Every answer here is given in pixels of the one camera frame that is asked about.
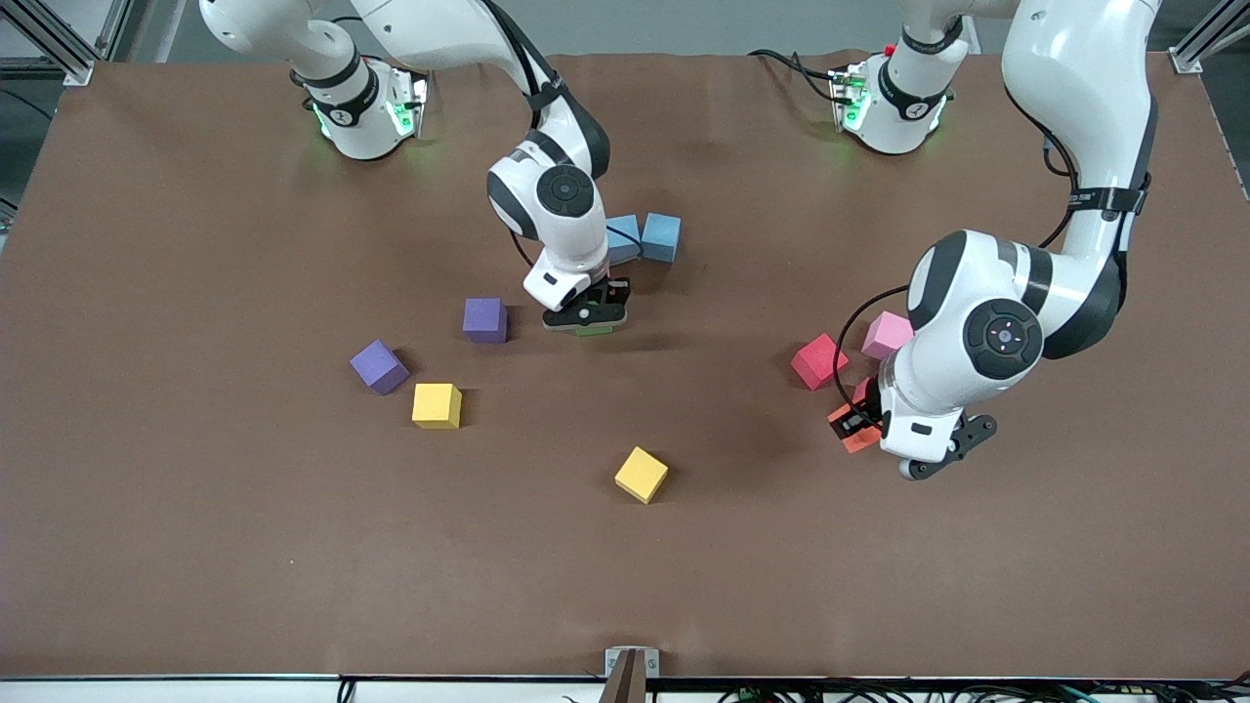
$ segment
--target black cable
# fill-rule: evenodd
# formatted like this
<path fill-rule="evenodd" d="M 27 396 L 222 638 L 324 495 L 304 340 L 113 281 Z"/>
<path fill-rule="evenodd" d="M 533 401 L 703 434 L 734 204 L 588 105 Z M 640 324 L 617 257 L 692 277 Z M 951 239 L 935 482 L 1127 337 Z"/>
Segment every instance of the black cable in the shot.
<path fill-rule="evenodd" d="M 624 236 L 625 239 L 630 240 L 634 244 L 634 246 L 638 246 L 638 256 L 642 255 L 642 243 L 641 241 L 639 241 L 639 240 L 634 239 L 632 236 L 625 234 L 624 231 L 614 228 L 612 225 L 608 225 L 608 229 L 610 231 L 615 231 L 616 234 L 619 234 L 619 235 Z"/>
<path fill-rule="evenodd" d="M 856 308 L 854 313 L 851 313 L 851 316 L 846 319 L 846 324 L 842 325 L 842 331 L 838 333 L 838 349 L 834 352 L 834 387 L 838 389 L 838 393 L 842 397 L 842 400 L 845 400 L 846 404 L 851 407 L 851 412 L 855 413 L 856 415 L 859 415 L 861 420 L 864 420 L 865 423 L 869 423 L 870 425 L 875 427 L 876 429 L 884 429 L 881 427 L 881 423 L 874 420 L 872 418 L 870 418 L 866 414 L 864 414 L 862 410 L 860 410 L 859 408 L 856 408 L 855 403 L 851 402 L 851 397 L 846 394 L 846 389 L 842 388 L 841 378 L 838 374 L 838 354 L 842 353 L 842 341 L 846 340 L 846 333 L 851 329 L 851 325 L 855 324 L 855 320 L 858 320 L 859 316 L 864 314 L 864 310 L 868 310 L 874 304 L 876 304 L 876 303 L 879 303 L 881 300 L 885 300 L 886 298 L 889 298 L 891 295 L 898 295 L 898 294 L 904 293 L 906 290 L 908 290 L 906 285 L 900 285 L 898 288 L 891 288 L 890 290 L 886 290 L 885 293 L 878 293 L 872 298 L 869 298 L 866 303 L 864 303 L 862 305 L 860 305 L 859 308 Z M 860 693 L 855 693 L 855 694 L 850 695 L 849 698 L 846 698 L 845 700 L 842 700 L 842 703 L 848 703 L 849 700 L 854 700 L 855 698 L 861 697 L 861 695 L 862 694 L 860 694 Z"/>
<path fill-rule="evenodd" d="M 335 697 L 336 703 L 351 703 L 351 698 L 356 694 L 356 679 L 344 678 L 339 682 L 339 694 Z"/>
<path fill-rule="evenodd" d="M 851 104 L 851 101 L 849 99 L 846 99 L 846 98 L 838 98 L 836 95 L 830 95 L 829 93 L 825 93 L 824 90 L 821 90 L 820 86 L 818 86 L 814 80 L 811 80 L 811 79 L 819 78 L 821 80 L 829 80 L 829 74 L 828 73 L 815 71 L 815 70 L 811 70 L 808 66 L 802 65 L 802 59 L 799 58 L 799 53 L 798 51 L 795 51 L 794 54 L 790 54 L 789 59 L 785 58 L 785 56 L 782 56 L 781 54 L 778 54 L 776 51 L 774 51 L 771 49 L 756 49 L 755 51 L 751 51 L 750 54 L 748 54 L 748 56 L 762 56 L 765 59 L 772 59 L 775 61 L 780 61 L 786 68 L 789 68 L 791 71 L 795 71 L 799 75 L 801 75 L 802 80 L 808 81 L 808 85 L 811 86 L 811 89 L 816 93 L 816 95 L 820 95 L 821 98 L 824 98 L 825 100 L 829 100 L 830 103 L 838 103 L 839 105 L 850 105 Z M 835 66 L 834 69 L 830 69 L 830 70 L 838 71 L 838 70 L 844 70 L 844 69 L 846 69 L 846 66 Z"/>
<path fill-rule="evenodd" d="M 0 93 L 4 93 L 5 95 L 12 96 L 12 98 L 15 98 L 18 100 L 21 100 L 22 103 L 26 104 L 28 108 L 30 108 L 31 110 L 34 110 L 34 111 L 39 113 L 40 115 L 44 115 L 45 118 L 48 118 L 48 121 L 52 121 L 52 115 L 50 115 L 48 113 L 48 110 L 40 108 L 39 105 L 35 105 L 34 103 L 31 103 L 30 100 L 26 100 L 21 95 L 18 95 L 16 93 L 9 90 L 8 88 L 0 88 Z"/>
<path fill-rule="evenodd" d="M 516 236 L 516 233 L 511 229 L 508 230 L 508 234 L 512 235 L 512 246 L 516 246 L 516 253 L 520 254 L 521 259 L 525 259 L 525 264 L 532 269 L 534 261 L 530 260 L 530 255 L 525 253 L 525 249 L 521 249 L 521 239 Z"/>
<path fill-rule="evenodd" d="M 1046 161 L 1046 170 L 1049 170 L 1050 173 L 1052 173 L 1055 175 L 1061 175 L 1064 178 L 1068 178 L 1068 176 L 1072 175 L 1069 171 L 1061 171 L 1061 170 L 1056 169 L 1055 165 L 1050 163 L 1050 149 L 1045 149 L 1044 148 L 1041 150 L 1041 159 L 1044 161 Z"/>
<path fill-rule="evenodd" d="M 1020 108 L 1020 105 L 1015 101 L 1015 99 L 1011 98 L 1010 93 L 1008 94 L 1008 99 L 1011 100 L 1011 104 L 1015 105 L 1018 110 L 1020 110 L 1020 114 L 1024 115 L 1026 120 L 1032 123 L 1032 126 L 1038 128 L 1041 135 L 1054 146 L 1055 151 L 1059 151 L 1059 158 L 1064 160 L 1064 168 L 1068 170 L 1065 175 L 1068 175 L 1069 189 L 1071 190 L 1071 193 L 1075 194 L 1080 183 L 1080 173 L 1078 173 L 1076 164 L 1072 163 L 1072 156 L 1071 154 L 1068 153 L 1068 148 L 1064 146 L 1064 143 L 1056 139 L 1055 134 L 1051 133 L 1049 129 L 1046 129 L 1045 125 L 1032 119 L 1032 115 L 1030 115 L 1029 113 L 1025 113 L 1024 109 Z M 1046 160 L 1046 168 L 1050 168 L 1050 154 L 1045 153 L 1042 158 Z M 1058 169 L 1050 169 L 1050 170 L 1058 173 Z M 1050 233 L 1050 235 L 1046 239 L 1042 239 L 1041 244 L 1038 245 L 1038 249 L 1045 249 L 1046 246 L 1050 246 L 1050 244 L 1054 243 L 1055 239 L 1058 239 L 1059 235 L 1064 231 L 1064 229 L 1068 226 L 1068 223 L 1071 219 L 1072 219 L 1072 211 L 1065 209 L 1064 216 L 1059 220 L 1059 225 L 1055 226 L 1055 231 Z"/>
<path fill-rule="evenodd" d="M 504 21 L 504 11 L 500 10 L 499 5 L 496 5 L 492 0 L 481 0 L 481 4 L 485 5 L 486 10 L 489 10 L 491 16 L 495 18 L 495 21 L 499 24 L 499 29 L 504 31 L 504 38 L 508 39 L 508 44 L 512 48 L 512 54 L 515 54 L 516 60 L 520 61 L 521 70 L 525 73 L 525 85 L 529 88 L 530 95 L 538 95 L 539 83 L 538 79 L 534 78 L 534 66 L 530 65 L 530 58 L 526 54 L 525 48 L 521 45 L 521 40 L 518 39 L 518 36 L 509 28 L 510 23 Z M 538 129 L 540 119 L 540 110 L 534 110 L 530 115 L 530 129 Z"/>
<path fill-rule="evenodd" d="M 802 65 L 802 61 L 799 59 L 798 51 L 794 53 L 794 64 L 799 66 L 799 75 L 802 76 L 802 80 L 808 81 L 808 85 L 810 85 L 811 89 L 816 91 L 816 95 L 820 95 L 825 100 L 829 100 L 830 103 L 836 103 L 839 105 L 851 104 L 851 100 L 849 98 L 839 98 L 836 95 L 831 95 L 821 90 L 820 86 L 816 85 L 816 81 L 811 80 L 811 76 L 808 75 L 809 74 L 808 68 Z M 825 80 L 829 80 L 829 75 L 825 75 Z"/>
<path fill-rule="evenodd" d="M 822 74 L 820 71 L 814 71 L 814 70 L 811 70 L 809 68 L 805 68 L 801 64 L 791 61 L 789 58 L 782 56 L 781 54 L 779 54 L 779 53 L 776 53 L 776 51 L 774 51 L 771 49 L 756 49 L 755 51 L 751 51 L 750 54 L 748 54 L 748 56 L 764 56 L 765 59 L 772 59 L 774 61 L 780 61 L 780 63 L 785 64 L 791 71 L 800 71 L 800 73 L 806 74 L 806 75 L 809 75 L 811 78 L 820 78 L 820 79 L 829 80 L 829 74 Z"/>

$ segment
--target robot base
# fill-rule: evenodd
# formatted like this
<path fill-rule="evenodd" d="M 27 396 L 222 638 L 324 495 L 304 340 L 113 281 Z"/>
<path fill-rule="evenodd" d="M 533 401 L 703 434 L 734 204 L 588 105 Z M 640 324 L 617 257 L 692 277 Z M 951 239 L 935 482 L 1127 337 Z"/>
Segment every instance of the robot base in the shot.
<path fill-rule="evenodd" d="M 835 98 L 845 98 L 851 103 L 834 103 L 834 124 L 839 131 L 849 131 L 859 138 L 865 146 L 882 154 L 906 154 L 925 140 L 930 131 L 938 129 L 938 120 L 946 98 L 920 120 L 905 120 L 898 109 L 881 96 L 878 76 L 885 55 L 870 56 L 868 61 L 852 64 L 845 73 L 830 71 L 829 88 Z"/>
<path fill-rule="evenodd" d="M 381 90 L 359 123 L 340 126 L 335 110 L 322 115 L 314 106 L 312 114 L 321 123 L 321 135 L 332 141 L 339 153 L 358 161 L 371 161 L 390 154 L 405 139 L 420 135 L 428 81 L 385 61 L 368 58 L 364 61 L 378 76 Z"/>

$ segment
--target foam cube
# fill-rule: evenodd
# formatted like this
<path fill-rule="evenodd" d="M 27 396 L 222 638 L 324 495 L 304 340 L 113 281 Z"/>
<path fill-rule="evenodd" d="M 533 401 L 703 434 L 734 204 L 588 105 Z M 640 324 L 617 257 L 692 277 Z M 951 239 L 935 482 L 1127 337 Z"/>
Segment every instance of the foam cube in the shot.
<path fill-rule="evenodd" d="M 638 215 L 609 218 L 608 226 L 610 228 L 608 230 L 608 263 L 615 266 L 616 264 L 636 259 L 639 256 L 638 244 L 616 234 L 612 229 L 619 229 L 634 239 L 642 241 L 642 236 L 638 233 Z"/>
<path fill-rule="evenodd" d="M 834 380 L 835 357 L 838 358 L 838 370 L 842 370 L 850 362 L 846 354 L 838 349 L 838 344 L 829 339 L 828 334 L 821 334 L 794 355 L 790 367 L 809 389 L 818 390 Z"/>
<path fill-rule="evenodd" d="M 864 339 L 864 354 L 885 360 L 912 336 L 911 323 L 906 318 L 900 318 L 894 313 L 881 313 L 868 328 L 868 336 Z"/>
<path fill-rule="evenodd" d="M 642 258 L 672 263 L 678 258 L 678 239 L 681 235 L 681 219 L 659 213 L 646 215 L 642 226 Z"/>
<path fill-rule="evenodd" d="M 846 413 L 850 412 L 851 412 L 850 405 L 842 405 L 841 408 L 834 410 L 832 414 L 829 415 L 829 424 L 831 425 L 836 424 L 839 420 L 841 420 L 842 417 L 846 415 Z M 881 440 L 881 430 L 878 429 L 876 425 L 874 425 L 874 427 L 866 427 L 856 432 L 855 434 L 842 439 L 842 447 L 846 448 L 846 452 L 854 454 L 856 452 L 860 452 L 861 449 L 868 449 L 869 447 L 872 447 L 880 440 Z"/>
<path fill-rule="evenodd" d="M 379 395 L 386 395 L 408 379 L 408 369 L 395 357 L 381 339 L 372 340 L 360 354 L 351 358 L 351 368 L 360 374 L 360 380 L 372 388 Z"/>
<path fill-rule="evenodd" d="M 502 344 L 508 341 L 508 308 L 499 298 L 470 298 L 462 329 L 474 344 Z"/>
<path fill-rule="evenodd" d="M 650 503 L 666 475 L 669 467 L 642 448 L 635 447 L 621 470 L 616 472 L 616 485 L 642 503 Z"/>
<path fill-rule="evenodd" d="M 421 429 L 460 429 L 462 400 L 450 383 L 419 383 L 412 392 L 412 422 Z"/>

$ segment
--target red cube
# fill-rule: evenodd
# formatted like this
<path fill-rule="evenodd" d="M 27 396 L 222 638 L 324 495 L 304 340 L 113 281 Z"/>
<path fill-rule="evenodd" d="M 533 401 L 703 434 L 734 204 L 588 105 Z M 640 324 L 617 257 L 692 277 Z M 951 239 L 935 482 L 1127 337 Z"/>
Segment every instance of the red cube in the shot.
<path fill-rule="evenodd" d="M 799 350 L 790 362 L 802 383 L 811 390 L 818 390 L 829 385 L 834 380 L 834 358 L 838 358 L 838 370 L 846 368 L 850 359 L 838 350 L 838 345 L 828 334 L 821 334 L 810 344 Z"/>

